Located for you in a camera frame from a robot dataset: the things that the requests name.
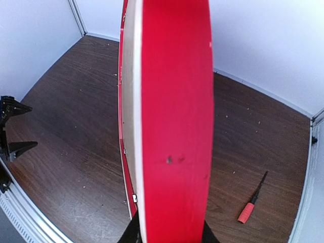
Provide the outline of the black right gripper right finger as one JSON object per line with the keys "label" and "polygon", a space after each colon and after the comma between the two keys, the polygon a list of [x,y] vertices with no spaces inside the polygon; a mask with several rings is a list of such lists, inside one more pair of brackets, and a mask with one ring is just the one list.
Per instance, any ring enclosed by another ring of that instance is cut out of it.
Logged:
{"label": "black right gripper right finger", "polygon": [[211,228],[207,224],[207,222],[204,222],[204,228],[202,233],[202,243],[220,243],[220,241],[216,238],[214,233],[212,232]]}

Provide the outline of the right aluminium corner post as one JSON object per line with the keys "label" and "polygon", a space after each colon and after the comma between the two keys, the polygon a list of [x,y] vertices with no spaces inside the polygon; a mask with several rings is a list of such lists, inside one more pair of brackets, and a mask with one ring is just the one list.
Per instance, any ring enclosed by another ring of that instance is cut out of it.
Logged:
{"label": "right aluminium corner post", "polygon": [[322,108],[312,119],[311,126],[315,126],[323,120],[324,117],[324,108]]}

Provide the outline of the red handled screwdriver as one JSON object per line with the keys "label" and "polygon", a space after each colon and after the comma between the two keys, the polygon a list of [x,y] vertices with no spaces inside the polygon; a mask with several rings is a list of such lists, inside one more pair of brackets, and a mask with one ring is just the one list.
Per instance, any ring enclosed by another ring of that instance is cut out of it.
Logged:
{"label": "red handled screwdriver", "polygon": [[262,180],[260,181],[260,183],[259,183],[256,191],[252,195],[250,201],[245,205],[244,209],[241,211],[241,213],[237,219],[238,222],[245,224],[248,221],[248,219],[250,218],[250,216],[253,212],[253,209],[255,207],[256,200],[258,199],[261,187],[264,184],[264,181],[265,181],[267,175],[268,175],[268,171],[265,172]]}

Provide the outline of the red picture frame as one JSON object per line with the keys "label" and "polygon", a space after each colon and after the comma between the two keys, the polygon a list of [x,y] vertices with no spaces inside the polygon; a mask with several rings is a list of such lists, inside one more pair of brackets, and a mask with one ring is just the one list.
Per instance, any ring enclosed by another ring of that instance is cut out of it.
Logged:
{"label": "red picture frame", "polygon": [[[120,110],[123,11],[118,141],[132,219]],[[134,13],[135,204],[142,242],[201,242],[214,133],[210,6],[208,1],[135,1]]]}

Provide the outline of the aluminium front rail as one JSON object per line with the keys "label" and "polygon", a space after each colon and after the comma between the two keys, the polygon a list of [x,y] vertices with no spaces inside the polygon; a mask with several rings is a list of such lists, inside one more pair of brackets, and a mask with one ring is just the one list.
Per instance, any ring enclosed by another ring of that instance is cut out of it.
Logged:
{"label": "aluminium front rail", "polygon": [[1,208],[26,242],[71,242],[32,202],[3,161],[11,183],[1,192]]}

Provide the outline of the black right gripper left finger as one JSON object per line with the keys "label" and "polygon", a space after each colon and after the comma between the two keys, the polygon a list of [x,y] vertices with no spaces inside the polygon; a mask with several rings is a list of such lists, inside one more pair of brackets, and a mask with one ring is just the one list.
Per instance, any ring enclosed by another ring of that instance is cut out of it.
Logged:
{"label": "black right gripper left finger", "polygon": [[126,227],[124,233],[118,240],[118,243],[141,243],[141,233],[139,224],[138,211],[132,217],[130,223]]}

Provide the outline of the brown frame backing board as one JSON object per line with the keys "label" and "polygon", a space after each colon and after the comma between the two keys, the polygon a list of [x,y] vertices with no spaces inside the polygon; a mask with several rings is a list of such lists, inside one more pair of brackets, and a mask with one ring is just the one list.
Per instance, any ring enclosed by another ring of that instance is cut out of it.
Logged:
{"label": "brown frame backing board", "polygon": [[133,99],[133,66],[134,66],[134,19],[135,1],[124,1],[123,42],[121,46],[121,81],[120,110],[123,140],[124,170],[131,214],[137,210],[133,202],[136,194],[135,154],[134,154],[134,99]]}

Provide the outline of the left aluminium corner post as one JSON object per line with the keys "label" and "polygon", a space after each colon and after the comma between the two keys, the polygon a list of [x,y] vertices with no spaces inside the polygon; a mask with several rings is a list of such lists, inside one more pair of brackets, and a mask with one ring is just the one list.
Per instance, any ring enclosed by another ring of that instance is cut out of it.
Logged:
{"label": "left aluminium corner post", "polygon": [[87,32],[86,26],[84,24],[84,21],[82,19],[82,16],[81,16],[81,13],[80,13],[80,10],[78,8],[76,0],[68,0],[68,2],[69,2],[69,5],[70,5],[70,8],[72,10],[72,13],[74,15],[74,18],[76,20],[76,23],[78,25],[78,28],[79,28],[79,30],[81,32],[81,35],[85,36],[88,32]]}

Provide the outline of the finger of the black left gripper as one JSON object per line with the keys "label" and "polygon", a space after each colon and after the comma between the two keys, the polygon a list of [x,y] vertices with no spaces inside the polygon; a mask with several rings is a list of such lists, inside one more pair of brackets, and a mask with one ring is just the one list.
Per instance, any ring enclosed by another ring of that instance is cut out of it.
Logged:
{"label": "finger of the black left gripper", "polygon": [[13,116],[31,112],[32,107],[21,104],[12,96],[1,96],[1,127]]}
{"label": "finger of the black left gripper", "polygon": [[36,141],[26,142],[11,142],[8,144],[9,158],[18,158],[26,151],[36,147],[38,143]]}

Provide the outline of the aluminium corner post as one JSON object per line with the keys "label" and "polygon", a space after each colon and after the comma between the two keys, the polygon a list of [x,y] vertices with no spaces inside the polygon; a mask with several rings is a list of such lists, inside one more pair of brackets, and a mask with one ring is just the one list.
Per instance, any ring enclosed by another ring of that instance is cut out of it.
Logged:
{"label": "aluminium corner post", "polygon": [[322,108],[312,119],[311,126],[315,126],[323,120],[324,117],[324,108]]}
{"label": "aluminium corner post", "polygon": [[82,16],[81,16],[81,13],[80,13],[80,10],[78,8],[76,0],[68,0],[68,2],[69,2],[69,5],[70,5],[70,8],[72,10],[72,13],[74,15],[74,18],[76,20],[76,23],[78,25],[78,28],[79,28],[79,30],[81,32],[81,35],[85,36],[88,32],[87,32],[86,26],[84,24],[84,21],[82,19]]}

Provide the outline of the metal frame retaining clip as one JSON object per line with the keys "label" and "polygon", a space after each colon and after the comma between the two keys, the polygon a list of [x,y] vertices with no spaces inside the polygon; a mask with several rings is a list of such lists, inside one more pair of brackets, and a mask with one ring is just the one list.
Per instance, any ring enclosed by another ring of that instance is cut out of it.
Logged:
{"label": "metal frame retaining clip", "polygon": [[134,203],[137,203],[137,195],[136,194],[133,194],[132,197],[133,197],[133,202]]}

